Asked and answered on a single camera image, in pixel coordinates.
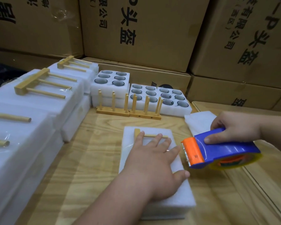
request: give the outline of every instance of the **wooden table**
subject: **wooden table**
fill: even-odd
[[[230,107],[199,102],[193,102],[193,106],[194,111],[211,110],[215,114]],[[96,114],[90,109],[74,140],[61,149],[17,224],[71,224],[118,174],[125,126],[169,128],[177,144],[191,136],[183,118],[163,116],[157,121]],[[184,220],[139,224],[281,224],[281,153],[265,143],[259,142],[258,147],[264,154],[259,162],[228,171],[191,170],[181,152],[183,166],[191,173],[189,183],[197,207]]]

